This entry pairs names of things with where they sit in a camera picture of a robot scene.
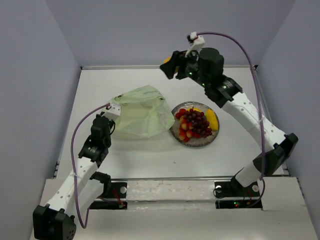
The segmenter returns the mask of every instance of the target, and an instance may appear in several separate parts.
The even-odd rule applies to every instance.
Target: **bunch of grapes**
[[[181,108],[175,117],[180,120],[180,138],[184,136],[183,130],[187,130],[188,138],[194,136],[199,139],[212,135],[212,129],[209,127],[210,122],[207,121],[204,112],[196,111],[193,108],[189,110]]]

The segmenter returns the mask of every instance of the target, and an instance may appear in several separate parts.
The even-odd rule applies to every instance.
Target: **wire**
[[[256,205],[257,203],[260,202],[260,200],[262,199],[262,196],[265,194],[265,190],[266,190],[266,182],[264,179],[261,180],[262,181],[262,184],[263,184],[263,187],[262,187],[262,192],[260,194],[260,197],[252,204],[248,205],[248,206],[245,206],[244,208],[245,209],[248,209],[248,208],[252,208],[254,205]]]
[[[243,51],[249,65],[250,65],[250,71],[252,74],[252,78],[253,78],[253,83],[254,83],[254,88],[255,88],[255,93],[256,93],[256,99],[258,102],[258,116],[259,116],[259,122],[260,122],[260,129],[261,129],[261,161],[262,161],[262,166],[261,166],[261,175],[260,175],[260,180],[262,181],[264,175],[265,175],[265,168],[266,168],[266,159],[265,159],[265,130],[264,130],[264,122],[263,122],[263,118],[262,118],[262,107],[261,107],[261,100],[260,100],[260,96],[259,96],[259,84],[258,84],[258,79],[256,76],[256,70],[252,64],[252,61],[247,53],[247,51],[245,50],[245,48],[236,40],[234,39],[232,36],[229,36],[227,34],[224,33],[219,33],[219,32],[213,32],[213,31],[204,31],[204,32],[198,32],[198,35],[217,35],[217,36],[222,36],[225,38],[228,38],[232,41],[234,41]]]
[[[107,200],[107,199],[105,199],[105,198],[103,198],[103,197],[97,197],[97,199],[100,199],[100,200],[102,200],[102,201],[104,201],[104,202],[106,202],[106,203],[108,203],[108,204],[118,204],[118,202],[117,201],[109,201],[109,200]]]
[[[251,204],[252,202],[252,195],[251,195],[251,191],[249,190],[249,195],[250,195],[250,201],[249,201],[249,204]]]
[[[117,190],[115,188],[113,188],[112,192],[113,192],[113,195],[115,196],[115,198],[117,199],[119,206],[120,205],[125,206],[124,202],[121,201],[121,199],[120,199],[120,197],[119,197],[119,195],[117,193]]]
[[[80,127],[80,125],[93,113],[95,113],[96,111],[106,108],[107,106],[109,106],[110,103],[102,105],[94,110],[92,110],[91,112],[89,112],[87,115],[85,115],[80,122],[77,124],[77,126],[75,127],[73,134],[72,134],[72,138],[71,138],[71,147],[70,147],[70,151],[71,151],[71,163],[72,163],[72,169],[73,169],[73,173],[74,173],[74,201],[75,201],[75,210],[76,210],[76,214],[78,216],[80,225],[83,229],[85,229],[87,227],[87,223],[88,223],[88,216],[89,216],[89,208],[86,211],[86,216],[85,216],[85,222],[83,222],[82,218],[81,218],[81,213],[80,213],[80,208],[79,208],[79,198],[78,198],[78,177],[77,177],[77,168],[76,168],[76,161],[75,161],[75,154],[74,154],[74,143],[75,143],[75,137],[76,137],[76,133]]]

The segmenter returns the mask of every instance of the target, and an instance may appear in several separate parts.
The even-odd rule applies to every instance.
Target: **strawberry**
[[[192,138],[193,135],[194,135],[194,132],[193,132],[192,130],[189,129],[189,130],[186,131],[186,136],[187,136],[188,138]]]
[[[180,111],[179,111],[179,113],[180,113],[181,116],[182,116],[182,115],[185,115],[186,111],[187,111],[187,110],[185,110],[184,108],[181,108]]]
[[[180,114],[179,112],[177,112],[177,113],[175,114],[175,117],[176,117],[177,119],[180,119],[180,118],[181,118],[181,114]]]
[[[180,125],[181,125],[181,124],[184,124],[184,123],[187,123],[187,119],[185,119],[185,118],[182,116],[182,117],[180,118],[179,122],[180,122]]]
[[[200,139],[200,138],[201,138],[201,135],[200,135],[199,133],[194,132],[193,134],[194,134],[194,137],[195,137],[196,139]]]
[[[190,138],[189,138],[189,137],[186,137],[185,139],[183,139],[183,141],[184,141],[185,143],[187,143],[187,142],[190,141]]]
[[[180,125],[180,127],[183,129],[183,130],[188,130],[188,123],[187,122],[184,122]]]
[[[191,122],[188,122],[188,129],[193,129]]]
[[[187,137],[187,134],[186,134],[184,131],[181,131],[181,132],[179,133],[179,139],[180,139],[180,140],[184,140],[186,137]]]

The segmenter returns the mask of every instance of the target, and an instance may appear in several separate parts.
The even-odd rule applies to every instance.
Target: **plate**
[[[196,101],[186,101],[183,102],[181,104],[179,104],[178,106],[176,106],[171,112],[173,114],[173,116],[176,115],[176,113],[179,112],[180,109],[190,109],[190,108],[196,108],[201,110],[202,112],[206,113],[207,110],[211,109],[210,107],[208,107],[207,105],[204,105],[203,103],[200,102],[196,102]],[[215,114],[215,117],[218,121],[218,130],[217,131],[213,131],[211,136],[208,136],[207,138],[191,138],[190,141],[188,142],[184,142],[182,140],[180,140],[179,138],[179,127],[180,127],[180,122],[178,119],[176,119],[176,117],[174,117],[175,121],[174,124],[172,125],[172,127],[169,129],[171,134],[174,136],[174,138],[182,143],[183,145],[186,145],[188,147],[194,147],[194,148],[199,148],[199,147],[204,147],[210,143],[212,143],[218,136],[219,130],[220,130],[220,123],[219,123],[219,119],[217,114],[215,113],[215,111],[213,111]]]

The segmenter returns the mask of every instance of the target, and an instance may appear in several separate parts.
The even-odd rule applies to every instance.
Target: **white panel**
[[[237,81],[256,105],[249,68],[226,68],[224,73]],[[105,171],[112,178],[233,176],[261,153],[250,134],[232,116],[210,101],[203,87],[191,79],[168,80],[159,69],[84,70],[72,109],[58,178],[64,179],[71,171],[71,136],[80,119],[112,97],[145,85],[157,88],[172,109],[186,101],[210,106],[220,121],[217,139],[208,146],[191,148],[179,143],[168,131],[145,140],[112,137],[109,154],[100,171]],[[90,134],[94,117],[88,118],[79,128],[75,153],[81,150]],[[283,170],[277,170],[276,174],[283,174]]]
[[[267,210],[215,209],[208,203],[198,208],[184,203],[185,208],[180,210],[161,210],[163,205],[158,210],[152,206],[135,210],[91,210],[87,228],[78,227],[75,239],[317,240],[297,180],[266,177],[265,182],[263,204],[268,206]],[[57,179],[48,180],[42,200],[54,194],[59,184],[61,181]]]
[[[43,0],[1,0],[0,45],[0,233],[25,240],[54,174],[81,70]]]
[[[46,0],[81,66],[157,65],[189,47],[187,34],[216,31],[258,64],[294,0]],[[239,47],[206,37],[227,64],[247,64]]]
[[[130,181],[128,201],[205,201],[214,200],[214,181],[207,180],[145,180]]]
[[[287,161],[320,238],[320,1],[296,0],[258,74],[274,123],[299,142]]]

